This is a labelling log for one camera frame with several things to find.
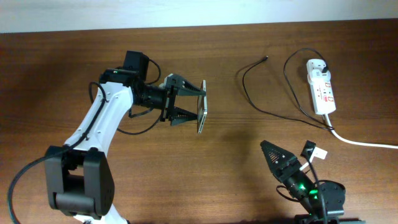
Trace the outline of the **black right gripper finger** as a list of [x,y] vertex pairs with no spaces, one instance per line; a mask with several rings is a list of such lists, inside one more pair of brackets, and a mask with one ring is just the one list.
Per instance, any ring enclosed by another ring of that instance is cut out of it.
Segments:
[[302,149],[300,156],[304,158],[310,158],[315,150],[315,147],[316,144],[314,142],[307,140]]
[[266,158],[267,165],[273,174],[296,163],[296,156],[294,154],[269,141],[262,141],[260,146]]

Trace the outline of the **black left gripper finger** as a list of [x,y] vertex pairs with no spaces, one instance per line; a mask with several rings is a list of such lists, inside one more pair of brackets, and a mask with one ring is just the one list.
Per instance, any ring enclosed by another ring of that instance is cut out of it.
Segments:
[[174,74],[174,87],[179,96],[205,96],[206,91],[193,85],[181,75]]
[[173,107],[170,114],[170,125],[176,126],[187,121],[196,121],[198,115],[190,111],[181,109],[179,107]]

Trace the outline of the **black smartphone silver frame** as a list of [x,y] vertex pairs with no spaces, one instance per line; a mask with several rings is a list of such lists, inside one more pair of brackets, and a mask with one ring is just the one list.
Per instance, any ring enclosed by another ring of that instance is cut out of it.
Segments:
[[203,96],[198,97],[198,107],[197,107],[197,132],[201,134],[205,125],[206,117],[208,114],[208,105],[206,97],[206,81],[203,80],[201,83],[201,90],[205,92]]

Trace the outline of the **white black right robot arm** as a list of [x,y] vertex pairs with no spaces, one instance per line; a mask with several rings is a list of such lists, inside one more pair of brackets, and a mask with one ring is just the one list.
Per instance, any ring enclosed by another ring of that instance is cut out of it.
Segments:
[[344,214],[345,186],[319,179],[312,164],[316,157],[326,158],[325,150],[307,141],[300,154],[306,163],[301,164],[293,153],[269,141],[262,141],[260,146],[270,172],[281,183],[276,189],[286,189],[290,195],[283,198],[301,204],[308,212],[296,215],[295,223],[339,222],[339,217]]

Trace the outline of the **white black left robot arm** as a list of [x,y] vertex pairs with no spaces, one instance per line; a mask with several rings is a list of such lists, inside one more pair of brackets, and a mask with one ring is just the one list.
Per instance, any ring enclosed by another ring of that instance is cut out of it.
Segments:
[[207,116],[206,83],[195,86],[171,73],[159,86],[147,83],[151,59],[128,51],[124,63],[100,75],[98,92],[78,129],[62,146],[45,153],[49,205],[82,223],[128,223],[113,204],[115,185],[107,161],[108,150],[125,114],[134,105],[160,110],[158,121],[172,126],[197,122],[200,133]]

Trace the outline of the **white charger plug adapter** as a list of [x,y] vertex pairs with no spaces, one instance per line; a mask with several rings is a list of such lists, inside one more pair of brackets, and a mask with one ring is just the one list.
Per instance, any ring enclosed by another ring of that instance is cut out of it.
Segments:
[[313,85],[318,82],[329,82],[331,80],[331,73],[322,59],[310,59],[307,64],[307,80]]

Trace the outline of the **white power strip red switches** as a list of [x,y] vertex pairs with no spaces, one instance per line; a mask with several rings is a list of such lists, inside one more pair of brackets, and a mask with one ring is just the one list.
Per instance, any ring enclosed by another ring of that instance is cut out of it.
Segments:
[[324,115],[334,112],[336,105],[331,80],[329,82],[318,82],[309,85],[315,114]]

